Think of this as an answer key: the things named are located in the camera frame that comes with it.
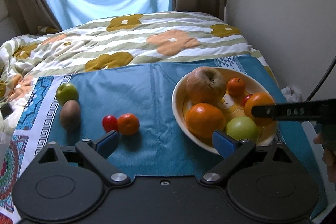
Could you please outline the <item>person's right hand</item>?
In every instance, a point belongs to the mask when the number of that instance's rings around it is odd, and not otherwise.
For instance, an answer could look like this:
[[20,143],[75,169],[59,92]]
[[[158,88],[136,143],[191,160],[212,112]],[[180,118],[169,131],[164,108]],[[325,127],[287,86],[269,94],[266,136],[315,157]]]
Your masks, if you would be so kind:
[[[325,144],[321,134],[318,134],[313,139],[313,142],[314,144]],[[331,152],[328,148],[325,148],[322,160],[326,164],[326,171],[329,182],[336,183],[335,154]]]

